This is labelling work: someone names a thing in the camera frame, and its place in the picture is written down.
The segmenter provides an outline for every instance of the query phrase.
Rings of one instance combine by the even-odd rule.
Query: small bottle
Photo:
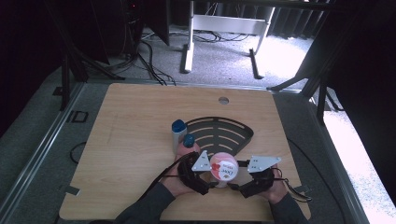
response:
[[[173,151],[177,154],[177,146],[187,133],[187,125],[183,120],[177,119],[172,123]]]
[[[201,148],[195,142],[195,137],[191,133],[184,135],[183,141],[177,146],[177,155],[185,155],[192,151],[200,152]]]

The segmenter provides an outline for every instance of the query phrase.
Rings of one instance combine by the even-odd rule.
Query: blue cap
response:
[[[184,147],[193,147],[195,143],[195,137],[191,133],[186,133],[183,139],[183,146]]]
[[[185,129],[186,129],[186,124],[181,119],[177,119],[172,123],[172,132],[174,133],[180,133]]]

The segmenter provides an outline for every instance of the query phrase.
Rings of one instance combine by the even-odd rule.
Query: black sleeve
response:
[[[158,183],[142,200],[121,212],[114,224],[158,223],[163,210],[175,199],[171,192]]]
[[[270,204],[276,224],[305,224],[309,223],[306,220],[300,206],[291,195],[288,193],[283,199],[276,204]]]

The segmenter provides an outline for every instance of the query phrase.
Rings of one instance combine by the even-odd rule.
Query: wooden table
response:
[[[220,104],[220,97],[227,97],[229,103]],[[283,176],[294,187],[301,185],[270,92],[112,84],[70,184],[80,193],[66,194],[61,218],[114,219],[174,160],[172,122],[201,117],[224,117],[246,124],[254,136],[236,159],[245,161],[252,155],[281,157],[278,167]],[[243,174],[243,181],[251,180],[248,172],[239,174]],[[308,205],[300,206],[310,218]],[[263,198],[245,199],[230,189],[211,189],[205,196],[180,196],[162,215],[162,220],[272,219]]]

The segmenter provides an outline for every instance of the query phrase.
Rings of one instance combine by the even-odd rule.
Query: round hole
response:
[[[227,97],[221,96],[221,97],[219,98],[219,102],[220,102],[222,105],[227,105],[228,103],[230,103],[230,100],[229,100]]]

